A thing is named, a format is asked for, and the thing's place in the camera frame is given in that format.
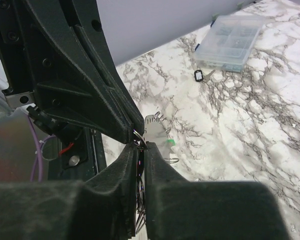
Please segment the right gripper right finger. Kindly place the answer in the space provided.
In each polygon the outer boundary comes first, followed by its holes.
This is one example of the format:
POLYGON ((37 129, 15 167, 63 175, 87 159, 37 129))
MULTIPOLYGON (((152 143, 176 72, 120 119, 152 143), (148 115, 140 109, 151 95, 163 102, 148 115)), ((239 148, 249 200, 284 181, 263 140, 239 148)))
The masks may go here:
POLYGON ((255 181, 188 181, 149 142, 144 151, 151 240, 288 240, 269 188, 255 181))

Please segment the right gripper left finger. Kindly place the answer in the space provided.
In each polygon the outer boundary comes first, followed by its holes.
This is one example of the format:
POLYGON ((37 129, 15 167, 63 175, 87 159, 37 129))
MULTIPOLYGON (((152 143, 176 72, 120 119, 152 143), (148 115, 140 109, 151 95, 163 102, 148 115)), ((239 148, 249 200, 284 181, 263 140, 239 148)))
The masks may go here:
POLYGON ((137 149, 89 181, 0 183, 0 240, 127 240, 136 234, 137 149))

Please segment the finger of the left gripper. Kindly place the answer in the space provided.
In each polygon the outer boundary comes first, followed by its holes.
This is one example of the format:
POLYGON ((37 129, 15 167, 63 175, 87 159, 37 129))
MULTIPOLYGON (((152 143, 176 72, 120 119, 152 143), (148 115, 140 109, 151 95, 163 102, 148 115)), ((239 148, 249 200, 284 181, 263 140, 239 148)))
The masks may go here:
POLYGON ((63 0, 64 16, 99 74, 96 86, 104 84, 107 93, 106 128, 113 132, 144 132, 144 118, 122 82, 111 56, 95 0, 63 0))

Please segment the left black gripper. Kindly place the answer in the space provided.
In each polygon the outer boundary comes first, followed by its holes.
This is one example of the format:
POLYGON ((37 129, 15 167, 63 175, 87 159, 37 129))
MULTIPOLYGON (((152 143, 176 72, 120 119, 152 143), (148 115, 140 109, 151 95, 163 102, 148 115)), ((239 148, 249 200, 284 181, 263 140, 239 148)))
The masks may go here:
POLYGON ((69 26, 63 0, 0 0, 0 60, 11 108, 26 107, 43 129, 66 124, 95 129, 123 144, 134 132, 107 128, 107 93, 99 74, 69 26))

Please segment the keyring bunch with keys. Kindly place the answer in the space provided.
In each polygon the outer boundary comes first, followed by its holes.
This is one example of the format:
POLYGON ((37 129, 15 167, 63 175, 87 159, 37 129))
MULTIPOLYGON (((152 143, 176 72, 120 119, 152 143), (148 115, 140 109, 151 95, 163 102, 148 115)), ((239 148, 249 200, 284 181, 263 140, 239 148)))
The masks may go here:
MULTIPOLYGON (((173 153, 172 147, 176 145, 172 138, 169 138, 169 131, 164 127, 164 115, 159 111, 155 114, 147 115, 144 119, 144 135, 143 139, 146 142, 155 143, 160 154, 168 164, 175 164, 179 158, 173 153)), ((144 163, 142 160, 137 162, 137 220, 136 233, 139 233, 142 227, 146 224, 146 199, 144 180, 144 163)))

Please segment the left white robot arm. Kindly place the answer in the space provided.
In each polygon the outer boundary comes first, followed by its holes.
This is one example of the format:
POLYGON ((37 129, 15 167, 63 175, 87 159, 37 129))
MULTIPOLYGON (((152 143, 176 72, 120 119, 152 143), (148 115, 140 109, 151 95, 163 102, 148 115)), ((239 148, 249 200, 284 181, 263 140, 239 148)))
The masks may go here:
POLYGON ((0 105, 8 110, 34 104, 123 144, 144 133, 95 0, 0 0, 0 64, 0 105))

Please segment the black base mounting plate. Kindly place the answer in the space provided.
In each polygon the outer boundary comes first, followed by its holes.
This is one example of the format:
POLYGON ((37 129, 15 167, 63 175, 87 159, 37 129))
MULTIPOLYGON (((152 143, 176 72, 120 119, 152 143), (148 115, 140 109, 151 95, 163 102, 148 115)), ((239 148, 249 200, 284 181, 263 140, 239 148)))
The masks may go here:
POLYGON ((107 167, 100 132, 66 124, 55 136, 59 152, 48 164, 48 180, 88 181, 107 167))

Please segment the clear plastic organizer box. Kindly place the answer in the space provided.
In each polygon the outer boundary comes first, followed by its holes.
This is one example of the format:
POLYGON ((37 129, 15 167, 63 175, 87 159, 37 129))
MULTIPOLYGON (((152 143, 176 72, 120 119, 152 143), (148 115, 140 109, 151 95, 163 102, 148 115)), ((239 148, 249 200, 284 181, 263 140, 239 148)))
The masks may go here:
POLYGON ((242 72, 265 21, 266 18, 259 15, 218 17, 194 51, 197 66, 242 72))

